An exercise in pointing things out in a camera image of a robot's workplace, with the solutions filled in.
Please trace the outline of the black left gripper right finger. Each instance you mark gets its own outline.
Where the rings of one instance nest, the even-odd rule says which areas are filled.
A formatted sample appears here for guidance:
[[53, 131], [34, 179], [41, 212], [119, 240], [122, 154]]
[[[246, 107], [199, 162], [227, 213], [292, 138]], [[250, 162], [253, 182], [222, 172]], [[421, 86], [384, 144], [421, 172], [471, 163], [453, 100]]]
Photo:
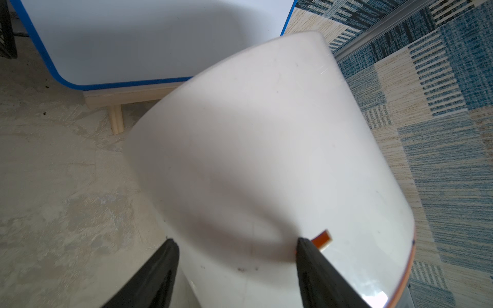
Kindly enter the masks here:
[[366, 301], [306, 238], [297, 240], [296, 265], [304, 307], [368, 307]]

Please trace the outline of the white round drawer cabinet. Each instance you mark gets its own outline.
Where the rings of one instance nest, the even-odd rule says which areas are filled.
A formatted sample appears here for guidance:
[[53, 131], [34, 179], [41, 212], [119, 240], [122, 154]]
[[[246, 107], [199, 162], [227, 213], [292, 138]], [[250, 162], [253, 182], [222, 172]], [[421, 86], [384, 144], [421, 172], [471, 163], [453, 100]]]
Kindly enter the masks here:
[[300, 237], [371, 307], [410, 275], [415, 221], [325, 38], [241, 51], [154, 105], [123, 148], [202, 307], [301, 307]]

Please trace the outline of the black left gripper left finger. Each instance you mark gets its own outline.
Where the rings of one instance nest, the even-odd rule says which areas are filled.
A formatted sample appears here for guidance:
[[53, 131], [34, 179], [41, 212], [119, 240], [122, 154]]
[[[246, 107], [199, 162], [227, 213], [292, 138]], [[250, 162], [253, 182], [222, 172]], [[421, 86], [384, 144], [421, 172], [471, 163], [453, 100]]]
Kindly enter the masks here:
[[180, 250], [167, 239], [137, 273], [103, 306], [169, 307], [177, 275]]

